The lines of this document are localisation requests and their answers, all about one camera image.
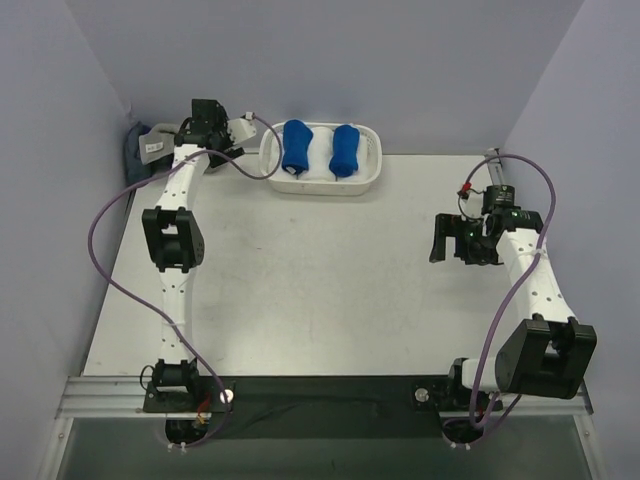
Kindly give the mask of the grey towel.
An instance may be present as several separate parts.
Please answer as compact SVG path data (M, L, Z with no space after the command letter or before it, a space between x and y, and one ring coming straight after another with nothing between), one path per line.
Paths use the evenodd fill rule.
M180 126L159 123L139 136L139 154L143 165L149 165L174 153L174 139Z

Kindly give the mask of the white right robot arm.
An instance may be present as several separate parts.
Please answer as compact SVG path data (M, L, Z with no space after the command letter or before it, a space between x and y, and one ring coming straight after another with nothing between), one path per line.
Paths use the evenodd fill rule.
M454 255L467 265L502 266L515 293L520 322L498 352L480 359L459 359L456 377L443 385L452 408L463 410L480 392L571 399L583 382L595 347L594 328L577 320L555 277L547 253L543 220L515 203L514 187L492 185L482 194L481 215L441 213L435 218L433 263Z

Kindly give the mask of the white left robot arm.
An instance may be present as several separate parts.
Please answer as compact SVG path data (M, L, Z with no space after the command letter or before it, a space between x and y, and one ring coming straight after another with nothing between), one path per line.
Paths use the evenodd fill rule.
M177 170L168 176L158 202L142 213L152 263L159 271L164 325L159 359L149 396L181 412L195 409L206 396L192 342L192 287L204 260L204 237L193 205L205 171L243 154L239 144L256 135L249 117L231 120L216 100L194 99L191 116L173 136Z

